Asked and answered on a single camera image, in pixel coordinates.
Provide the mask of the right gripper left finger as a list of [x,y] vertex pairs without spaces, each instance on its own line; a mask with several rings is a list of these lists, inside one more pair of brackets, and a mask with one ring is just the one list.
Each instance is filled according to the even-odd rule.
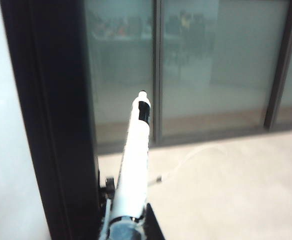
[[98,240],[107,240],[108,239],[108,232],[109,232],[109,222],[110,222],[110,215],[111,215],[111,206],[112,200],[107,199],[105,205],[105,215],[104,220],[102,223],[101,231],[99,233]]

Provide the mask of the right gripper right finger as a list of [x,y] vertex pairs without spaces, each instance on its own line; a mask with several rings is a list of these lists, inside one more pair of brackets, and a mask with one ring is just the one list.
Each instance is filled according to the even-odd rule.
[[165,240],[150,203],[146,204],[143,229],[147,240]]

